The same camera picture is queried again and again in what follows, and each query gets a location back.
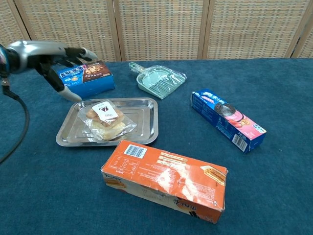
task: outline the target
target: wicker panel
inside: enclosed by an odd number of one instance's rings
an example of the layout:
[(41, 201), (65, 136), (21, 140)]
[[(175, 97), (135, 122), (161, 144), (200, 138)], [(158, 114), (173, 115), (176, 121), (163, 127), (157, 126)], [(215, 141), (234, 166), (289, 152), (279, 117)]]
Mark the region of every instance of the wicker panel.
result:
[(313, 30), (302, 47), (299, 57), (313, 58)]
[(17, 40), (28, 39), (23, 36), (22, 30), (25, 29), (19, 28), (7, 0), (0, 0), (0, 5), (0, 44), (7, 46)]
[(112, 29), (105, 0), (19, 0), (27, 28), (36, 40), (86, 47), (99, 59), (115, 61)]
[(310, 0), (215, 0), (207, 58), (284, 57)]
[(118, 0), (115, 8), (122, 59), (197, 58), (203, 0)]

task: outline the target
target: plastic-wrapped pastry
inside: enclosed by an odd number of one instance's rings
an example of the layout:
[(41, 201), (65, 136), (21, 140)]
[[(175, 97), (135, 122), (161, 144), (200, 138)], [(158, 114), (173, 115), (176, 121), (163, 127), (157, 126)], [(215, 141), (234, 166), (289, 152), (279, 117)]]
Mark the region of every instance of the plastic-wrapped pastry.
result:
[(112, 128), (121, 123), (125, 115), (109, 100), (96, 104), (86, 113), (86, 117)]
[(93, 121), (91, 124), (91, 129), (97, 130), (97, 137), (105, 141), (113, 139), (115, 136), (119, 135), (125, 128), (125, 124), (120, 122), (112, 128), (105, 128), (103, 125), (97, 121)]
[(83, 107), (78, 117), (98, 141), (109, 141), (132, 131), (137, 124), (108, 99)]

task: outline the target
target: light green dustpan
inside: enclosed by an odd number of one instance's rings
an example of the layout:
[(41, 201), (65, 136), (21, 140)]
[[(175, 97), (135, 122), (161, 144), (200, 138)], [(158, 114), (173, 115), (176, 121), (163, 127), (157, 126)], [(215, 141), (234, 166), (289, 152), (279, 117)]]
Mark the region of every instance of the light green dustpan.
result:
[(139, 73), (137, 83), (140, 89), (160, 99), (164, 99), (186, 80), (186, 75), (164, 66), (144, 68), (134, 62), (129, 63), (132, 71)]

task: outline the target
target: table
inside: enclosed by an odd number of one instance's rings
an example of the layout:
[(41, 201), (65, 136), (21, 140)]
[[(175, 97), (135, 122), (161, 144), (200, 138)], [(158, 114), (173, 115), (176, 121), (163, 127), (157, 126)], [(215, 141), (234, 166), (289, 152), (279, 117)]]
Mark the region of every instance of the table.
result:
[[(10, 78), (28, 105), (28, 133), (0, 165), (0, 234), (313, 234), (313, 59), (138, 62), (188, 80), (159, 100), (137, 87), (128, 62), (107, 63), (116, 89), (91, 98), (152, 97), (159, 136), (152, 147), (228, 168), (218, 224), (107, 187), (100, 173), (114, 147), (66, 148), (55, 137), (72, 103), (29, 71)], [(209, 88), (267, 130), (242, 153), (190, 106)], [(0, 95), (0, 156), (22, 131), (19, 103)]]

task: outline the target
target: black cable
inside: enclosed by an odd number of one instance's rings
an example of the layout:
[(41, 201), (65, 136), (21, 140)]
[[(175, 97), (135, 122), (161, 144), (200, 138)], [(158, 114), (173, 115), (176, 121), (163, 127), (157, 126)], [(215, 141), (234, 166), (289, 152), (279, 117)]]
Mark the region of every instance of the black cable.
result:
[(20, 143), (22, 142), (22, 140), (24, 139), (27, 133), (28, 126), (29, 126), (29, 111), (24, 101), (17, 94), (11, 92), (9, 90), (9, 87), (6, 88), (5, 86), (3, 86), (3, 94), (7, 95), (8, 97), (11, 97), (12, 99), (18, 101), (21, 104), (25, 112), (25, 124), (24, 124), (23, 132), (20, 135), (20, 138), (15, 143), (15, 145), (0, 159), (0, 164), (2, 164), (20, 145)]

